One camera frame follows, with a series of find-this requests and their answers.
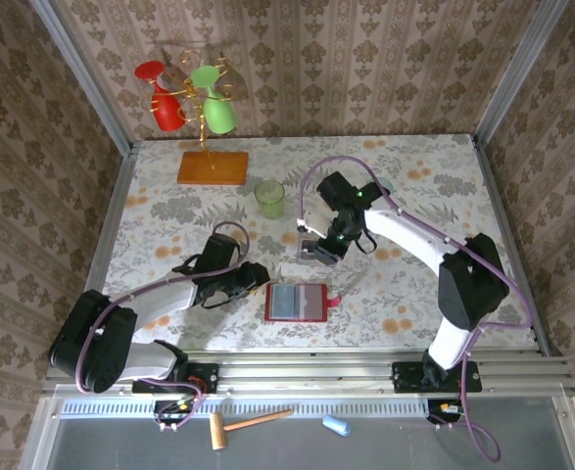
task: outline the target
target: table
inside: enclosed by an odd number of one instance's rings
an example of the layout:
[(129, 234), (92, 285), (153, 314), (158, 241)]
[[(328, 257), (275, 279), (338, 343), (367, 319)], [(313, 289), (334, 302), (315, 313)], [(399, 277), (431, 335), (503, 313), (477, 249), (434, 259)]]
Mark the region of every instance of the table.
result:
[[(138, 342), (163, 339), (185, 350), (257, 351), (272, 349), (425, 349), (442, 315), (437, 278), (416, 257), (378, 237), (366, 256), (352, 247), (337, 266), (296, 264), (296, 216), (300, 178), (328, 155), (359, 157), (392, 182), (393, 196), (410, 211), (462, 239), (482, 231), (496, 242), (505, 271), (510, 262), (469, 135), (295, 137), (212, 140), (216, 151), (250, 154), (245, 186), (192, 186), (176, 183), (184, 149), (193, 141), (140, 144), (135, 173), (109, 265), (105, 291), (114, 293), (155, 280), (200, 253), (219, 221), (242, 223), (252, 240), (250, 261), (265, 265), (273, 282), (323, 282), (330, 297), (343, 296), (326, 323), (264, 321), (264, 289), (214, 310), (194, 307), (173, 312), (135, 335)], [(368, 181), (350, 163), (327, 165), (312, 180), (307, 209), (323, 204), (314, 185), (341, 169), (353, 184)], [(254, 188), (264, 179), (285, 186), (285, 213), (263, 218)], [(242, 239), (236, 230), (226, 233)], [(519, 321), (523, 310), (508, 296), (491, 317)], [(531, 330), (491, 330), (479, 346), (536, 350)]]

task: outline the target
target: wooden hammer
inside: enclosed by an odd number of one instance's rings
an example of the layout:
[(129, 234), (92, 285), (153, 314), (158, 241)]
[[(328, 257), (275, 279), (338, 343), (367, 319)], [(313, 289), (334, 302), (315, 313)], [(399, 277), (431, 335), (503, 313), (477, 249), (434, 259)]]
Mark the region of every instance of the wooden hammer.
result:
[(226, 426), (224, 426), (224, 417), (220, 412), (211, 413), (209, 416), (209, 423), (211, 425), (211, 443), (213, 444), (213, 450), (226, 447), (226, 431), (247, 428), (248, 426), (264, 423), (265, 421), (272, 421), (274, 419), (282, 418), (283, 416), (289, 416), (292, 413), (293, 410), (285, 409), (284, 411), (265, 414), (263, 416), (246, 419), (245, 421), (239, 421), (238, 423), (228, 424)]

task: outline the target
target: patterned wallpaper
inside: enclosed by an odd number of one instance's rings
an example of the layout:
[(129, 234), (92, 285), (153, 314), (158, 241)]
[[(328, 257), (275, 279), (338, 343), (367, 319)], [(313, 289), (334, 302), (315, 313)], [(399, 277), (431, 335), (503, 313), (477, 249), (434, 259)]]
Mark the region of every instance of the patterned wallpaper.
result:
[(488, 147), (536, 302), (575, 374), (575, 1)]
[(39, 17), (0, 1), (0, 469), (17, 468), (119, 165)]
[(197, 135), (162, 133), (133, 74), (158, 59), (185, 77), (185, 49), (231, 59), (236, 135), (473, 132), (539, 3), (56, 0), (134, 140)]

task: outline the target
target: robotic arm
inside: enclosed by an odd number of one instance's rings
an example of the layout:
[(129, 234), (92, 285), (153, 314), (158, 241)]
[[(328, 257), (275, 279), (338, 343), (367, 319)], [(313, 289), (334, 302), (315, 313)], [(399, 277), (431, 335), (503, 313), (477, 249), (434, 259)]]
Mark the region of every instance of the robotic arm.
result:
[[(49, 361), (70, 376), (76, 374), (78, 356), (87, 335), (103, 310), (116, 299), (128, 296), (123, 306), (115, 306), (96, 331), (80, 370), (83, 386), (95, 393), (108, 390), (118, 380), (158, 379), (184, 382), (190, 375), (187, 355), (165, 342), (132, 343), (133, 334), (166, 313), (200, 305), (213, 308), (248, 295), (269, 281), (265, 267), (244, 262), (219, 275), (198, 276), (225, 270), (239, 252), (236, 240), (214, 233), (203, 252), (189, 258), (159, 281), (109, 298), (95, 290), (83, 293), (73, 306), (49, 351)], [(195, 275), (193, 280), (185, 280)], [(207, 305), (216, 292), (227, 301)]]
[[(438, 304), (444, 318), (435, 340), (424, 353), (422, 383), (439, 389), (458, 376), (456, 369), (472, 331), (499, 306), (508, 295), (508, 287), (467, 254), (403, 218), (401, 212), (390, 210), (373, 182), (358, 189), (336, 171), (322, 180), (317, 193), (337, 216), (329, 227), (321, 226), (320, 221), (312, 225), (298, 221), (300, 231), (320, 235), (310, 246), (316, 259), (326, 265), (335, 264), (352, 242), (365, 253), (359, 237), (364, 234), (375, 246), (369, 235), (375, 233), (416, 255), (439, 276)], [(468, 249), (503, 270), (490, 237), (478, 234), (466, 242)]]

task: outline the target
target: gray floor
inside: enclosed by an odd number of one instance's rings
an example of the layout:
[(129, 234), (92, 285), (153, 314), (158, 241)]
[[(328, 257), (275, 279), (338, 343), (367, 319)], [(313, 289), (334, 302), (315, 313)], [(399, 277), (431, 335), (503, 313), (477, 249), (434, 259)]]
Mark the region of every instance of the gray floor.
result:
[(422, 420), (352, 419), (352, 434), (342, 438), (321, 419), (288, 418), (229, 433), (227, 448), (213, 451), (208, 419), (177, 433), (161, 433), (150, 420), (94, 419), (62, 421), (48, 470), (572, 468), (550, 400), (475, 399), (472, 409), (501, 445), (498, 466), (463, 429), (407, 426)]

